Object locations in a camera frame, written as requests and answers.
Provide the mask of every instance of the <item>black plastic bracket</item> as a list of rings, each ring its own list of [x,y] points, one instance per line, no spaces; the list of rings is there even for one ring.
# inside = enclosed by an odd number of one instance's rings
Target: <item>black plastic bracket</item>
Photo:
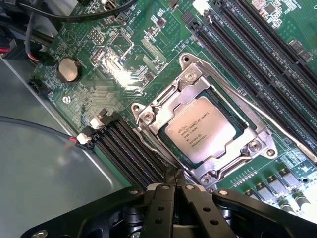
[[[229,189],[217,190],[213,202],[232,212],[231,228],[241,237],[316,237],[317,225]]]
[[[143,198],[140,189],[127,187],[31,228],[21,238],[33,237],[39,231],[47,233],[47,238],[86,238],[98,229],[102,230],[103,237],[109,237],[111,217],[124,207],[139,204]]]

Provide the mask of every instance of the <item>metal surface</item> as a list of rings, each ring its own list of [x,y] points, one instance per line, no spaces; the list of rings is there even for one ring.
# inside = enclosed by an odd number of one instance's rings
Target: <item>metal surface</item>
[[[206,97],[175,114],[165,134],[195,164],[223,154],[236,134],[228,119]]]
[[[19,78],[0,61],[0,114],[63,131],[47,105],[25,87],[31,65],[10,64]],[[17,238],[123,187],[97,157],[87,157],[71,142],[12,124],[0,123],[0,131],[0,237]]]
[[[68,82],[76,81],[79,76],[78,63],[70,58],[64,58],[59,62],[58,71]]]
[[[166,126],[164,133],[178,150],[193,164],[203,161],[189,173],[207,189],[258,155],[276,158],[277,149],[271,131],[234,93],[226,87],[222,88],[225,94],[221,92],[218,85],[226,83],[209,63],[189,53],[182,53],[179,62],[183,71],[150,104],[131,105],[139,137],[144,135],[156,147],[151,148],[146,143],[148,148],[160,150],[164,158],[177,160],[159,136],[160,130]],[[218,85],[209,80],[209,76]],[[230,108],[230,115],[239,118],[242,129],[238,137],[234,138],[236,129],[223,115],[224,112],[207,97],[198,97],[202,92],[214,97],[218,95],[217,100]],[[238,113],[237,105],[231,103],[230,98],[237,102],[244,116]],[[188,170],[184,163],[178,163]],[[202,182],[205,181],[202,176],[208,173],[212,175],[211,181]]]

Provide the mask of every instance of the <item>cable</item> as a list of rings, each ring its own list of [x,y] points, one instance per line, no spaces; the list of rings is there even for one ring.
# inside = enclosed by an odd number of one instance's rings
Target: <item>cable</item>
[[[40,7],[43,2],[44,2],[44,0],[35,0],[34,6]],[[35,62],[39,62],[39,60],[36,57],[34,57],[32,55],[32,52],[31,52],[31,36],[32,36],[32,29],[33,29],[33,25],[35,22],[35,18],[36,18],[36,14],[34,12],[32,12],[30,19],[29,19],[28,27],[27,27],[26,32],[25,32],[24,44],[25,44],[25,53],[27,54],[27,56],[31,60],[33,60]]]
[[[38,15],[47,17],[49,19],[56,19],[59,20],[60,22],[67,22],[67,23],[80,23],[80,22],[88,22],[88,21],[94,21],[94,20],[100,20],[109,16],[113,16],[116,14],[119,14],[127,9],[129,9],[130,7],[132,7],[138,0],[129,0],[128,2],[126,2],[125,4],[108,10],[108,11],[104,11],[104,12],[99,12],[99,13],[95,13],[95,14],[84,14],[84,15],[78,15],[78,16],[59,16],[59,15],[54,15],[54,14],[50,14],[44,11],[41,11],[40,9],[37,9],[33,6],[24,4],[24,3],[19,3],[18,6],[25,8],[27,10],[30,10],[31,12],[35,12]]]
[[[26,120],[21,120],[21,119],[16,119],[16,118],[8,118],[8,117],[4,117],[4,116],[0,116],[0,122],[7,122],[7,123],[12,123],[12,124],[18,124],[18,125],[23,125],[23,126],[27,126],[27,127],[31,127],[37,130],[41,130],[41,131],[45,131],[48,132],[50,134],[54,134],[57,135],[61,138],[67,139],[67,140],[71,140],[73,142],[77,142],[76,137],[67,135],[65,133],[62,133],[58,130],[55,130],[53,128],[44,126],[44,125],[40,125],[34,122],[30,122],[30,121],[26,121]]]
[[[9,19],[5,19],[3,17],[0,17],[0,26],[3,26],[12,31],[15,31],[21,35],[25,35],[27,30],[25,26],[16,25],[15,23],[11,22]],[[31,40],[44,46],[50,46],[50,44],[54,41],[54,38],[47,36],[37,30],[33,30],[31,35]]]

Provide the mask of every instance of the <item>wire connector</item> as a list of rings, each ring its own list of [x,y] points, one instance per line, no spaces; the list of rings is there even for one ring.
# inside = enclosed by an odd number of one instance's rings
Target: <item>wire connector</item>
[[[76,139],[78,140],[78,143],[81,145],[85,145],[88,143],[88,141],[91,141],[91,137],[86,136],[84,133],[80,133]]]

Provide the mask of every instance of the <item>red and black wire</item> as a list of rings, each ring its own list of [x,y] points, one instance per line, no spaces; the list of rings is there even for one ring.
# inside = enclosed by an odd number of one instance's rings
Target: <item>red and black wire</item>
[[[53,128],[47,127],[45,125],[40,125],[34,122],[26,121],[26,120],[21,120],[21,119],[16,119],[16,118],[9,118],[9,117],[4,117],[0,116],[0,122],[7,122],[7,123],[12,123],[12,124],[18,124],[18,125],[23,125],[27,127],[31,127],[37,130],[45,131],[47,133],[56,135],[58,137],[73,141],[77,143],[77,139],[74,136],[67,135],[63,132],[60,132],[58,130],[55,130]]]

